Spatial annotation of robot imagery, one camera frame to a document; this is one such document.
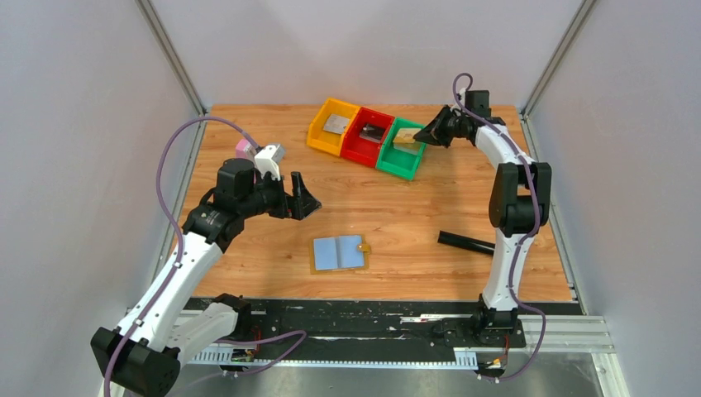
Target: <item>gray wall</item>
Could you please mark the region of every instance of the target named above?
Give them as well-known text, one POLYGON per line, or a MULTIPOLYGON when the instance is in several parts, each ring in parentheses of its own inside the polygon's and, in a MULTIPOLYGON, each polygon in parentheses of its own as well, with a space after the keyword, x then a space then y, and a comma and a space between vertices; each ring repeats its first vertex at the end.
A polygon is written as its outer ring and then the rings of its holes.
POLYGON ((699 395, 701 2, 600 0, 532 120, 631 395, 699 395))
POLYGON ((523 105, 580 0, 154 0, 214 103, 448 103, 468 70, 523 105))
POLYGON ((134 2, 49 0, 0 4, 0 108, 0 395, 97 395, 90 337, 145 290, 191 108, 134 2))

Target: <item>plastic bin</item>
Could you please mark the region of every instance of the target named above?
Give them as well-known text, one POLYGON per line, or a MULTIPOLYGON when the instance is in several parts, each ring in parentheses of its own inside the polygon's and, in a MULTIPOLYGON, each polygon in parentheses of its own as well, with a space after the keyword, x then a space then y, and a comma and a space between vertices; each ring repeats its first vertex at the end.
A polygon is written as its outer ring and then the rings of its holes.
POLYGON ((361 107, 343 138, 341 157, 375 168, 379 151, 382 149, 384 139, 389 134, 393 122, 394 116, 361 107), (378 142, 368 140, 360 135, 367 124, 383 130, 382 137, 378 139, 378 142))
POLYGON ((395 118, 394 124, 392 124, 392 127, 389 129, 389 134, 387 134, 385 143, 382 145, 382 149, 379 152, 377 169, 412 180, 414 179, 419 163, 421 163, 426 144, 424 143, 421 145, 421 149, 419 149, 417 155, 395 149, 392 140, 397 135, 397 130, 399 128, 424 128, 424 126, 403 118, 395 118))
POLYGON ((353 123, 359 110, 360 106, 345 103, 334 98, 327 98, 319 113, 312 120, 312 124, 309 125, 307 145, 333 155, 340 155, 344 135, 348 131, 348 127, 353 123), (348 119, 348 125, 342 134, 324 131, 324 125, 327 123, 328 118, 334 114, 348 119))

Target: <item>pink object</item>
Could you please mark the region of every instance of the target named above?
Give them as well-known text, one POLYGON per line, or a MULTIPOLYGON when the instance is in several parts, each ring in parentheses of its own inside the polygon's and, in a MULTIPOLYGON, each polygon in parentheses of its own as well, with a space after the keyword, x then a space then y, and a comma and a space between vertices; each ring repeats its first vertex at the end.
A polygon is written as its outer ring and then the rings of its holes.
POLYGON ((253 149, 246 139, 241 139, 239 143, 236 144, 236 158, 253 161, 254 157, 255 149, 253 149))

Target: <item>yellow bin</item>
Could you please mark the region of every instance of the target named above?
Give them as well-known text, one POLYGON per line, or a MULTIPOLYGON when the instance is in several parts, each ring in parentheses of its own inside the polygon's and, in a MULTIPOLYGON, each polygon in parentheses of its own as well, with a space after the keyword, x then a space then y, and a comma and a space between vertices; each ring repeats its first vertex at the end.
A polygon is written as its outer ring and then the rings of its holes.
POLYGON ((321 110, 319 110, 319 113, 314 117, 314 120, 312 120, 312 124, 309 125, 307 145, 314 149, 331 153, 332 155, 340 155, 341 146, 343 146, 343 138, 346 136, 346 130, 355 119, 359 110, 360 106, 345 103, 338 99, 328 98, 321 110), (336 120, 338 120, 338 117, 348 119, 348 123, 343 128, 343 133, 324 130, 324 126, 326 126, 331 116, 336 116, 336 120))

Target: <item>green bin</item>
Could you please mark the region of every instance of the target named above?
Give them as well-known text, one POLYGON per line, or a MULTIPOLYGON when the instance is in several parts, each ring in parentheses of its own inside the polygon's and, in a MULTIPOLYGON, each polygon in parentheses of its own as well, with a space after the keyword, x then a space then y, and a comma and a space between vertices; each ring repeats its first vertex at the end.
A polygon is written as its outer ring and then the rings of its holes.
POLYGON ((419 149, 418 154, 416 155, 395 149, 392 141, 397 135, 397 130, 399 128, 424 128, 424 126, 416 122, 410 122, 409 120, 396 117, 392 127, 389 129, 387 138, 384 140, 382 149, 379 151, 379 157, 375 168, 384 172, 389 172, 392 175, 397 175, 404 179, 412 180, 414 179, 419 163, 421 163, 421 158, 423 157, 423 151, 426 149, 426 144, 421 144, 421 149, 419 149))

